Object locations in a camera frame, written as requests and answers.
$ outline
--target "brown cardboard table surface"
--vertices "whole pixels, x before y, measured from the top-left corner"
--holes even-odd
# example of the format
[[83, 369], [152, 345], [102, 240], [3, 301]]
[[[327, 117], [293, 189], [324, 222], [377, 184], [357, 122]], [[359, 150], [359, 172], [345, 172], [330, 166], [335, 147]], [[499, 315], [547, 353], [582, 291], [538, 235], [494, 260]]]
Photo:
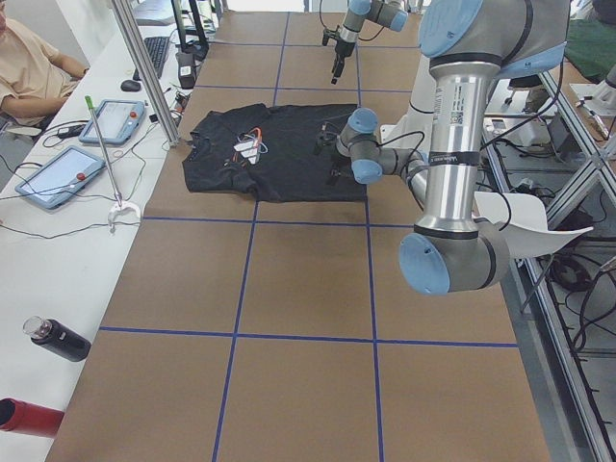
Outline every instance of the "brown cardboard table surface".
[[[360, 42], [333, 87], [316, 14], [229, 13], [180, 131], [255, 102], [395, 123], [417, 27]], [[187, 154], [167, 156], [48, 462], [550, 460], [500, 287], [426, 297], [400, 275], [419, 210], [398, 178], [366, 203], [255, 203], [187, 192]]]

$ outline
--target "table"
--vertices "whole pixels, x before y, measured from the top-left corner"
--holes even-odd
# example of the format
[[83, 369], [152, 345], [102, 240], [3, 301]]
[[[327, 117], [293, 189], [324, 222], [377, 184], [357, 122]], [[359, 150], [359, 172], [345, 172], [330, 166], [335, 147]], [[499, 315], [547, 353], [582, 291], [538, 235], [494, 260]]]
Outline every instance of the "table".
[[[180, 133], [255, 102], [396, 122], [417, 25], [361, 44], [332, 88], [317, 15], [229, 13]], [[550, 460], [500, 287], [424, 297], [399, 274], [420, 212], [399, 179], [365, 203], [255, 203], [188, 193], [189, 150], [165, 159], [48, 462]]]
[[[168, 36], [172, 28], [144, 27], [144, 36]], [[165, 90], [177, 85], [177, 64], [169, 47], [169, 59], [161, 78]], [[76, 119], [88, 119], [85, 95], [94, 104], [105, 98], [146, 100], [144, 90], [125, 93], [120, 82], [129, 79], [134, 65], [120, 34], [109, 42], [99, 59], [55, 117], [52, 124]], [[175, 91], [167, 93], [169, 104]], [[130, 146], [147, 132], [146, 117]], [[65, 145], [80, 144], [76, 139]], [[27, 157], [28, 162], [44, 163], [56, 155], [61, 146], [45, 148], [39, 141]], [[100, 155], [96, 146], [88, 150]], [[167, 154], [166, 138], [160, 128], [154, 128], [136, 149], [145, 159], [141, 180], [131, 200], [144, 206]], [[115, 164], [120, 189], [129, 194], [140, 174], [143, 163], [127, 155]], [[25, 168], [20, 173], [27, 174]], [[15, 196], [14, 178], [3, 190], [2, 197]], [[106, 173], [102, 173], [83, 191], [84, 195], [104, 194], [113, 197]], [[74, 198], [59, 210], [45, 212], [23, 198], [0, 201], [0, 219], [6, 226], [47, 236], [65, 233], [93, 223], [106, 223], [113, 202], [102, 198]], [[126, 215], [122, 221], [135, 222]], [[56, 409], [66, 409], [84, 363], [69, 363], [63, 358], [34, 346], [21, 333], [23, 322], [33, 315], [57, 319], [73, 330], [93, 340], [105, 313], [118, 275], [137, 226], [118, 226], [114, 235], [106, 226], [67, 237], [47, 241], [0, 229], [0, 280], [2, 281], [2, 315], [0, 349], [3, 352], [3, 374], [0, 395], [17, 398]], [[0, 432], [1, 460], [43, 460], [52, 441], [16, 433]]]

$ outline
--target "blue tape grid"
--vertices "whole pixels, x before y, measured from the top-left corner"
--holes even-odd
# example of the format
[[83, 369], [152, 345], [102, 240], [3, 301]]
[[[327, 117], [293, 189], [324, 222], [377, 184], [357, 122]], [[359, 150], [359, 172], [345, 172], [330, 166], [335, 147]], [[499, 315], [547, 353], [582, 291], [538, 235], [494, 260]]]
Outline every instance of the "blue tape grid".
[[[276, 104], [276, 98], [279, 90], [334, 90], [334, 91], [357, 91], [358, 104], [362, 105], [362, 91], [378, 91], [378, 92], [395, 92], [395, 93], [409, 93], [410, 91], [402, 90], [362, 90], [361, 89], [361, 58], [360, 58], [360, 46], [356, 47], [356, 72], [357, 72], [357, 90], [341, 90], [341, 89], [304, 89], [304, 88], [281, 88], [280, 74], [282, 70], [282, 64], [284, 59], [285, 48], [288, 46], [319, 46], [319, 45], [290, 45], [287, 44], [287, 34], [289, 30], [289, 20], [291, 14], [287, 13], [287, 21], [285, 25], [285, 32], [283, 43], [280, 51], [280, 63], [278, 65], [278, 72], [276, 76], [276, 84], [274, 89], [263, 88], [261, 90], [274, 90], [273, 104]], [[216, 42], [216, 44], [227, 44], [224, 42]], [[242, 46], [279, 46], [268, 44], [242, 44]], [[402, 47], [402, 46], [372, 46], [371, 48], [417, 48], [416, 46]], [[229, 88], [229, 89], [251, 89], [255, 90], [255, 87], [221, 87], [221, 86], [198, 86], [201, 88]], [[227, 371], [224, 381], [224, 388], [222, 393], [222, 401], [218, 413], [218, 426], [217, 435], [212, 452], [212, 462], [218, 462], [218, 450], [220, 447], [220, 438], [224, 426], [224, 415], [226, 410], [226, 402], [229, 393], [229, 386], [231, 383], [231, 376], [233, 371], [233, 362], [235, 358], [235, 349], [238, 339], [263, 339], [272, 341], [300, 341], [300, 342], [338, 342], [338, 343], [356, 343], [356, 344], [372, 344], [372, 354], [374, 361], [374, 391], [375, 391], [375, 409], [377, 418], [377, 432], [378, 432], [378, 454], [379, 462], [385, 462], [384, 441], [383, 441], [383, 424], [382, 424], [382, 406], [381, 406], [381, 391], [380, 391], [380, 370], [378, 362], [378, 347], [379, 345], [408, 345], [408, 346], [432, 346], [432, 347], [489, 347], [489, 348], [517, 348], [516, 344], [508, 343], [481, 343], [481, 342], [442, 342], [442, 341], [422, 341], [422, 340], [397, 340], [397, 339], [379, 339], [377, 331], [377, 319], [376, 319], [376, 303], [374, 298], [374, 278], [372, 269], [372, 228], [407, 228], [412, 229], [412, 225], [409, 224], [372, 224], [370, 222], [370, 206], [368, 201], [365, 202], [365, 223], [330, 223], [330, 222], [310, 222], [310, 221], [275, 221], [275, 220], [258, 220], [259, 203], [255, 203], [253, 210], [252, 220], [248, 219], [224, 219], [224, 218], [173, 218], [173, 217], [143, 217], [146, 220], [171, 220], [171, 221], [206, 221], [206, 222], [222, 222], [222, 223], [245, 223], [250, 224], [250, 237], [248, 241], [248, 247], [246, 251], [246, 258], [244, 263], [244, 276], [242, 280], [242, 287], [240, 290], [240, 296], [238, 300], [237, 313], [235, 318], [235, 325], [233, 332], [214, 332], [214, 331], [191, 331], [191, 330], [172, 330], [172, 329], [141, 329], [131, 327], [117, 327], [117, 326], [101, 326], [100, 330], [106, 332], [124, 332], [124, 333], [138, 333], [138, 334], [158, 334], [158, 335], [179, 335], [179, 336], [200, 336], [200, 337], [221, 337], [231, 339], [231, 348], [229, 352], [229, 360], [227, 363]], [[252, 253], [252, 247], [254, 242], [254, 233], [257, 224], [276, 224], [276, 225], [317, 225], [317, 226], [343, 226], [343, 227], [365, 227], [366, 228], [366, 241], [368, 252], [368, 266], [369, 266], [369, 281], [370, 281], [370, 301], [372, 311], [372, 338], [346, 338], [346, 337], [319, 337], [319, 336], [300, 336], [300, 335], [269, 335], [269, 334], [251, 334], [240, 333], [240, 320], [242, 317], [242, 308], [244, 304], [244, 292], [246, 287], [246, 281], [248, 277], [248, 268], [250, 265], [250, 257]]]

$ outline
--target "black water bottle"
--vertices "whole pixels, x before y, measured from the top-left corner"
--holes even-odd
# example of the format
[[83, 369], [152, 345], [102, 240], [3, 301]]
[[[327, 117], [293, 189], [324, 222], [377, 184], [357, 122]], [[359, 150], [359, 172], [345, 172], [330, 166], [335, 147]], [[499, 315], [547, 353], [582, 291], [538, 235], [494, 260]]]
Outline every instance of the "black water bottle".
[[59, 354], [69, 361], [86, 359], [90, 342], [56, 320], [44, 320], [32, 316], [23, 324], [23, 331], [35, 345]]

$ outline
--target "computer mouse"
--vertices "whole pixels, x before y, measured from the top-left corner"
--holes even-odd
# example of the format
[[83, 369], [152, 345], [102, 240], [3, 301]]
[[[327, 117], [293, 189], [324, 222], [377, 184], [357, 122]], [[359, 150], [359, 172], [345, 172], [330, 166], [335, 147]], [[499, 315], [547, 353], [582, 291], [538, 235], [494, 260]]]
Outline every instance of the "computer mouse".
[[141, 90], [141, 84], [134, 80], [125, 80], [122, 85], [119, 86], [122, 91], [139, 91]]

